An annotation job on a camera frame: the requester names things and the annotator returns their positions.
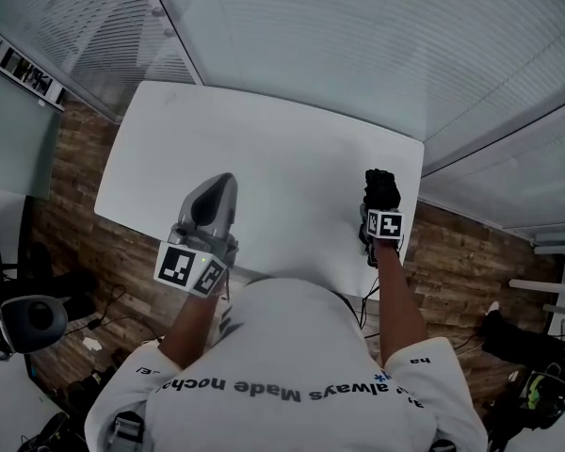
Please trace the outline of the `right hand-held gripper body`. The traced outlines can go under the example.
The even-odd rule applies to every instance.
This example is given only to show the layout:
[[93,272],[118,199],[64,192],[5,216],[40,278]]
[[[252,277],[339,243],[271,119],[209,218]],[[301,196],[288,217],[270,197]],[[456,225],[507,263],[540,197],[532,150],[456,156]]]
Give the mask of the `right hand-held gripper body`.
[[358,237],[363,244],[367,264],[377,267],[376,241],[386,241],[400,253],[404,241],[404,215],[396,209],[382,211],[367,209],[364,204],[360,207],[362,223]]

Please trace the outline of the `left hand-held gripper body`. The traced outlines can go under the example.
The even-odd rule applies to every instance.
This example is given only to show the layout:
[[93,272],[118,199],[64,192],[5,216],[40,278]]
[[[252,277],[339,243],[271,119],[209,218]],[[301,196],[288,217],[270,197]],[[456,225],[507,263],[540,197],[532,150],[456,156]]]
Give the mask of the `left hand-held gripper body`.
[[238,241],[229,233],[217,237],[203,230],[174,225],[159,246],[153,278],[206,299],[234,265]]

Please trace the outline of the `person's right forearm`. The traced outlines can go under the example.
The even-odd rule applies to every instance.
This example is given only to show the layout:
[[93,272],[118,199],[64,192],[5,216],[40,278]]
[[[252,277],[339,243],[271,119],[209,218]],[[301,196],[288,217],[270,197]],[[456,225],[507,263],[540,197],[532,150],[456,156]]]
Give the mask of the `person's right forearm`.
[[386,365],[396,352],[426,341],[428,334],[391,241],[375,241],[375,258],[379,272],[379,349],[381,363]]

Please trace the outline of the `person's left forearm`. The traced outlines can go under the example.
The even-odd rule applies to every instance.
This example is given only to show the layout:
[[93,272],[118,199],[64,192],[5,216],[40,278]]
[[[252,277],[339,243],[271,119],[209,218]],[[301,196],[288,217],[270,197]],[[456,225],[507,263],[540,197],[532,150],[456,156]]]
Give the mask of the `person's left forearm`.
[[219,283],[207,298],[189,295],[158,346],[181,369],[188,368],[202,356],[224,287]]

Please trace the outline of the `person's white printed shirt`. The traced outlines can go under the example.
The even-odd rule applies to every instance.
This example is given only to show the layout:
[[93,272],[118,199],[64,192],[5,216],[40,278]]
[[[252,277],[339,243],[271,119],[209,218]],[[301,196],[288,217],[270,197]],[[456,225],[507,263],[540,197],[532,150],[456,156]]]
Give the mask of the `person's white printed shirt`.
[[488,442],[446,339],[378,364],[339,297],[291,279],[247,286],[186,368],[137,348],[89,412],[89,452],[114,450],[122,412],[144,423],[141,452],[486,452]]

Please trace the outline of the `small white side table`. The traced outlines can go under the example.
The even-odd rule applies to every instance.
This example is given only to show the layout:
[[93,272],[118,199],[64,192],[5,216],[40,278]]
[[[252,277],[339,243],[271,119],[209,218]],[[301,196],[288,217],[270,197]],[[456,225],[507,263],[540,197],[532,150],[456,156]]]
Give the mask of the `small white side table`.
[[[533,247],[535,254],[565,256],[565,233],[537,234],[535,241],[536,244]],[[508,286],[515,289],[555,294],[565,298],[565,282],[550,283],[511,279]],[[559,309],[560,314],[565,314],[565,304],[559,306]]]

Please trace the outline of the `frosted glass door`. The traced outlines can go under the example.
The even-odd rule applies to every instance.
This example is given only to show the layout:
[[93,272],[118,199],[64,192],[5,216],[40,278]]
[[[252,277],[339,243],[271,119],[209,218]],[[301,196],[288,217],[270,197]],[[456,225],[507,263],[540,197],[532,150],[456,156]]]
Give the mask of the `frosted glass door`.
[[49,197],[62,112],[0,72],[0,189]]

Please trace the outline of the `yellow-green black helmet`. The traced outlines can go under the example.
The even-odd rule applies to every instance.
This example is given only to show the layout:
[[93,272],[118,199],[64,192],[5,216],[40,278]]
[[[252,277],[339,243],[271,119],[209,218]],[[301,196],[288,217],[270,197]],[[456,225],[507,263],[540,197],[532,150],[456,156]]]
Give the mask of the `yellow-green black helmet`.
[[544,418],[565,412],[565,381],[547,373],[533,373],[525,386],[526,406]]

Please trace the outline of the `white shelf unit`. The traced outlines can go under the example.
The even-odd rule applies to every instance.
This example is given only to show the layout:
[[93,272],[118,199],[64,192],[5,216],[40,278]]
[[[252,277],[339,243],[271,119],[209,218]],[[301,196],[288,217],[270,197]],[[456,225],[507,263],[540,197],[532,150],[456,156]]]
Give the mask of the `white shelf unit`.
[[61,108],[65,88],[51,74],[20,53],[1,35],[0,72],[38,95],[44,102]]

